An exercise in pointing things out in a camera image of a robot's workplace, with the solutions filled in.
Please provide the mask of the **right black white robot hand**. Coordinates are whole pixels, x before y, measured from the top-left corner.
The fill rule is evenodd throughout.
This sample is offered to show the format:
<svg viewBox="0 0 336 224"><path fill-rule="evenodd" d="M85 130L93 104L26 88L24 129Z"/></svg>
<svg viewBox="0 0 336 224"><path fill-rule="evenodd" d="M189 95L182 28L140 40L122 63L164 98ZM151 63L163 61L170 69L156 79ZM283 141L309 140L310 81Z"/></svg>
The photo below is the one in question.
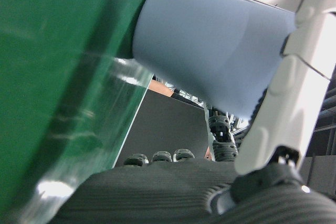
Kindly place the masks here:
<svg viewBox="0 0 336 224"><path fill-rule="evenodd" d="M92 175L52 223L335 223L301 166L335 66L335 0L303 0L234 163L190 158Z"/></svg>

